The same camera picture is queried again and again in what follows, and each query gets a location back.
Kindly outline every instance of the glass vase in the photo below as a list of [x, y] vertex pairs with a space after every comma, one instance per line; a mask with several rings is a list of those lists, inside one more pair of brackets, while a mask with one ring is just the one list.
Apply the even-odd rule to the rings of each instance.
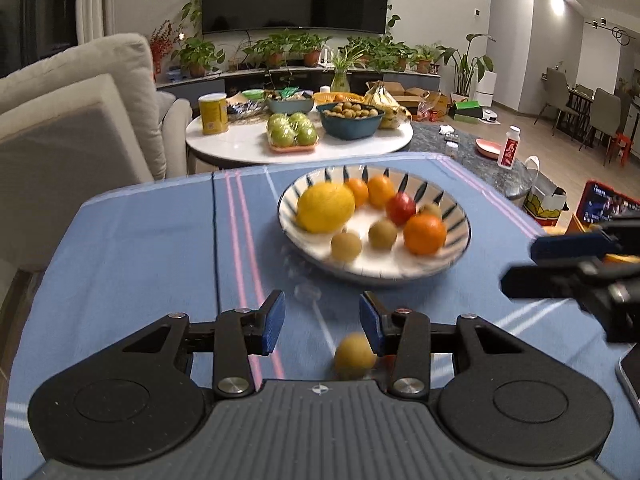
[[345, 70], [335, 71], [334, 80], [331, 82], [331, 92], [351, 92]]

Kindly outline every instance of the striped bowl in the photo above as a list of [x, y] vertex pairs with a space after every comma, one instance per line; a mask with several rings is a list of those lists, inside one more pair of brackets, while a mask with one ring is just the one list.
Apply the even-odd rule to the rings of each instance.
[[[385, 213], [369, 205], [357, 209], [346, 224], [349, 231], [360, 235], [363, 246], [360, 256], [350, 264], [336, 262], [331, 258], [332, 234], [311, 234], [296, 224], [298, 199], [309, 186], [325, 180], [344, 182], [348, 178], [362, 178], [366, 182], [377, 174], [385, 174], [398, 191], [404, 191], [413, 197], [418, 209], [427, 203], [436, 203], [440, 207], [448, 234], [444, 247], [437, 254], [411, 254], [404, 247], [402, 232], [399, 232], [391, 252], [374, 250], [369, 245], [369, 227], [383, 218]], [[471, 242], [471, 225], [466, 213], [450, 194], [418, 176], [373, 166], [336, 166], [307, 173], [291, 184], [280, 197], [278, 220], [287, 237], [307, 260], [338, 278], [363, 285], [402, 285], [411, 280], [432, 276], [455, 264]]]

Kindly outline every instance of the orange stool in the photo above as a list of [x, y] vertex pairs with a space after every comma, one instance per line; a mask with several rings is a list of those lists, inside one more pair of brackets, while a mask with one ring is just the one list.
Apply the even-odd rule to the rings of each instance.
[[622, 150], [622, 160], [620, 160], [620, 165], [624, 167], [626, 161], [631, 154], [631, 139], [625, 136], [624, 134], [618, 133], [616, 138], [613, 139], [613, 142], [610, 144], [609, 149], [607, 150], [607, 156], [609, 157], [609, 162], [613, 158], [614, 154], [618, 154]]

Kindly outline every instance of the red fruit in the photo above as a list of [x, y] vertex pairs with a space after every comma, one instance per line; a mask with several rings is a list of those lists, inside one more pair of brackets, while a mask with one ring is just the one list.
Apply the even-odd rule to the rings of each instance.
[[415, 202], [407, 193], [400, 192], [386, 203], [385, 209], [386, 216], [397, 226], [402, 226], [415, 215]]

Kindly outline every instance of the beige couch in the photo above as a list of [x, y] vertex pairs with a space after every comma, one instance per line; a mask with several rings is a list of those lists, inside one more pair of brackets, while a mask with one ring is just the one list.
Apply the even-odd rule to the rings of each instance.
[[119, 34], [0, 79], [0, 258], [41, 270], [92, 196], [186, 174], [191, 108], [152, 70], [145, 38]]

